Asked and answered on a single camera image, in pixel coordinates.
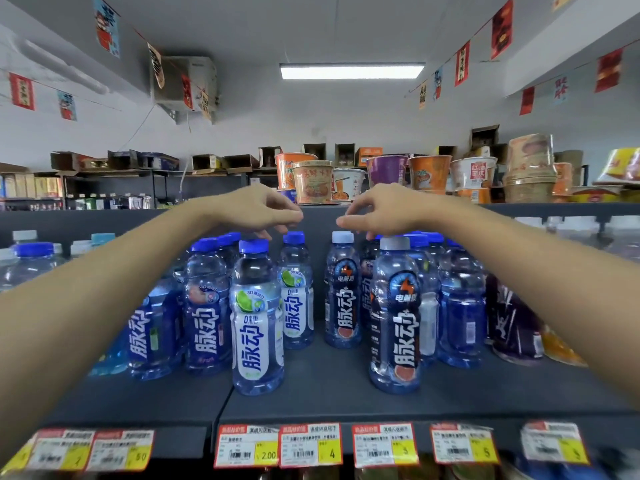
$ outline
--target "rectangular light fixture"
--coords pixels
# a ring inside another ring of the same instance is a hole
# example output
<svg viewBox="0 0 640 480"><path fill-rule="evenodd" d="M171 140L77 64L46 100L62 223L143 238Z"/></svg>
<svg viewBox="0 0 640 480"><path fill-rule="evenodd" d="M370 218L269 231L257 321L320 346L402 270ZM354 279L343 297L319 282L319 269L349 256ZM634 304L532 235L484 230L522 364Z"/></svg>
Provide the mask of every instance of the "rectangular light fixture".
<svg viewBox="0 0 640 480"><path fill-rule="evenodd" d="M424 64L280 64L283 79L415 79Z"/></svg>

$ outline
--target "bottle cap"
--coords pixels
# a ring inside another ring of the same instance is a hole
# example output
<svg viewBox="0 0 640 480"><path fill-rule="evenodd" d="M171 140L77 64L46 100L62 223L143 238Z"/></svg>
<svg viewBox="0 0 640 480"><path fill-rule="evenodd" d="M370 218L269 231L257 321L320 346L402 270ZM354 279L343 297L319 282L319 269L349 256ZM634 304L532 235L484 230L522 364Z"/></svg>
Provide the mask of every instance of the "bottle cap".
<svg viewBox="0 0 640 480"><path fill-rule="evenodd" d="M191 246L192 253L210 253L218 249L218 239L215 237L206 237L196 241Z"/></svg>
<svg viewBox="0 0 640 480"><path fill-rule="evenodd" d="M71 244L71 256L82 256L92 249L91 241L76 241Z"/></svg>
<svg viewBox="0 0 640 480"><path fill-rule="evenodd" d="M34 241L38 238L36 230L15 230L13 231L14 241Z"/></svg>
<svg viewBox="0 0 640 480"><path fill-rule="evenodd" d="M425 248L429 245L429 236L425 234L404 234L404 236L409 238L412 248Z"/></svg>
<svg viewBox="0 0 640 480"><path fill-rule="evenodd" d="M101 246L109 241L113 241L116 238L116 234L112 232L103 232L98 234L91 234L92 246Z"/></svg>
<svg viewBox="0 0 640 480"><path fill-rule="evenodd" d="M11 248L0 249L0 261L8 261L9 259L15 259L15 251Z"/></svg>
<svg viewBox="0 0 640 480"><path fill-rule="evenodd" d="M423 232L429 238L429 242L444 242L444 236L438 232Z"/></svg>
<svg viewBox="0 0 640 480"><path fill-rule="evenodd" d="M19 258L37 258L53 254L52 242L25 242L15 245L15 255Z"/></svg>
<svg viewBox="0 0 640 480"><path fill-rule="evenodd" d="M383 251L407 251L411 249L409 238L404 235L394 235L380 239L380 249Z"/></svg>
<svg viewBox="0 0 640 480"><path fill-rule="evenodd" d="M231 236L231 234L219 235L217 237L217 240L219 248L221 248L222 246L232 246L234 243L234 238Z"/></svg>
<svg viewBox="0 0 640 480"><path fill-rule="evenodd" d="M334 244L350 244L353 242L353 233L350 230L335 230L331 233L331 242Z"/></svg>
<svg viewBox="0 0 640 480"><path fill-rule="evenodd" d="M302 231L288 232L282 236L282 240L285 244L304 244L305 233Z"/></svg>
<svg viewBox="0 0 640 480"><path fill-rule="evenodd" d="M252 239L240 241L239 247L242 254L265 253L269 250L269 242L266 239Z"/></svg>

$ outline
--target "purple noodle cup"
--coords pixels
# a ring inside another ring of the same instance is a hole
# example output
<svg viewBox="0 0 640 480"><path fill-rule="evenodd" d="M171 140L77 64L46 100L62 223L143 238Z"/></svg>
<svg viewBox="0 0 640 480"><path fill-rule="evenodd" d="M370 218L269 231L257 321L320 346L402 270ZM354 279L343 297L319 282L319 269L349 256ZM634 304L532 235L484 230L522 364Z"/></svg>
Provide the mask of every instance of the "purple noodle cup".
<svg viewBox="0 0 640 480"><path fill-rule="evenodd" d="M367 160L369 186L376 184L404 185L404 172L409 157L406 155L381 155Z"/></svg>

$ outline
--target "yellow price label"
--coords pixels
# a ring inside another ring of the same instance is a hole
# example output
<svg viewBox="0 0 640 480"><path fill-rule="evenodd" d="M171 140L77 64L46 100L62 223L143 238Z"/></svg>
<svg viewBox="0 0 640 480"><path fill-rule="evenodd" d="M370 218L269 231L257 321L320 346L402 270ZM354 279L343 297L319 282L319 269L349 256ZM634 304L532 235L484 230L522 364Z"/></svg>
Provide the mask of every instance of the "yellow price label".
<svg viewBox="0 0 640 480"><path fill-rule="evenodd" d="M583 463L589 464L587 453L584 451L584 445L580 440L574 438L560 438L558 445L562 456L567 463Z"/></svg>
<svg viewBox="0 0 640 480"><path fill-rule="evenodd" d="M127 453L125 470L142 471L147 468L151 460L151 446L132 446Z"/></svg>
<svg viewBox="0 0 640 480"><path fill-rule="evenodd" d="M28 441L18 453L13 455L13 458L2 469L2 473L9 472L11 470L23 470L29 461L31 451L33 450L33 441Z"/></svg>
<svg viewBox="0 0 640 480"><path fill-rule="evenodd" d="M469 438L469 443L477 463L499 463L491 438Z"/></svg>
<svg viewBox="0 0 640 480"><path fill-rule="evenodd" d="M91 444L69 446L65 459L62 460L62 465L60 465L60 470L84 470L86 462L89 460L90 450Z"/></svg>
<svg viewBox="0 0 640 480"><path fill-rule="evenodd" d="M342 464L342 445L340 440L318 441L318 463L321 465Z"/></svg>
<svg viewBox="0 0 640 480"><path fill-rule="evenodd" d="M277 465L278 464L278 442L260 441L255 444L253 453L253 463L255 465Z"/></svg>
<svg viewBox="0 0 640 480"><path fill-rule="evenodd" d="M391 453L396 465L417 465L420 463L413 440L391 441Z"/></svg>

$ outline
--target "hanging flag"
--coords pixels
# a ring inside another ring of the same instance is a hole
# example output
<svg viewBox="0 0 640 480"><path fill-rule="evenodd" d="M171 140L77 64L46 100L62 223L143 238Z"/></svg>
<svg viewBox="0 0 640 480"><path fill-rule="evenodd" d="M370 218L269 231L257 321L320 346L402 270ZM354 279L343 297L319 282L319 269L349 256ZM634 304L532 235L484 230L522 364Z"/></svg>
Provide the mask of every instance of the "hanging flag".
<svg viewBox="0 0 640 480"><path fill-rule="evenodd" d="M520 104L520 115L530 114L533 111L533 99L536 95L536 87L526 88L522 92L522 104Z"/></svg>
<svg viewBox="0 0 640 480"><path fill-rule="evenodd" d="M462 84L469 77L469 40L456 54L456 87Z"/></svg>
<svg viewBox="0 0 640 480"><path fill-rule="evenodd" d="M425 104L427 103L427 82L425 81L420 86L420 109L424 109Z"/></svg>
<svg viewBox="0 0 640 480"><path fill-rule="evenodd" d="M201 91L200 94L202 96L200 99L200 109L202 110L204 117L211 121L211 113L209 112L209 95L204 91Z"/></svg>
<svg viewBox="0 0 640 480"><path fill-rule="evenodd" d="M491 60L507 50L513 35L513 0L507 1L493 16L491 32Z"/></svg>
<svg viewBox="0 0 640 480"><path fill-rule="evenodd" d="M191 98L191 81L185 74L182 74L182 100L187 107L193 111L193 99Z"/></svg>
<svg viewBox="0 0 640 480"><path fill-rule="evenodd" d="M164 88L164 70L162 69L162 57L160 53L147 42L149 48L149 55L151 55L151 65L154 68L154 74L156 74L156 81L158 81L158 87Z"/></svg>
<svg viewBox="0 0 640 480"><path fill-rule="evenodd" d="M58 105L60 106L60 116L69 121L77 121L76 103L74 97L63 91L58 91Z"/></svg>
<svg viewBox="0 0 640 480"><path fill-rule="evenodd" d="M9 72L11 84L11 101L16 106L36 110L36 101L33 97L33 81L13 72Z"/></svg>
<svg viewBox="0 0 640 480"><path fill-rule="evenodd" d="M562 104L569 99L569 78L561 75L554 85L554 105Z"/></svg>
<svg viewBox="0 0 640 480"><path fill-rule="evenodd" d="M98 43L111 55L120 58L118 14L104 0L93 0L93 11L95 12L95 31Z"/></svg>
<svg viewBox="0 0 640 480"><path fill-rule="evenodd" d="M619 48L598 59L598 81L595 92L606 91L617 86L620 82L622 50Z"/></svg>
<svg viewBox="0 0 640 480"><path fill-rule="evenodd" d="M442 66L433 74L433 100L440 99L442 92Z"/></svg>

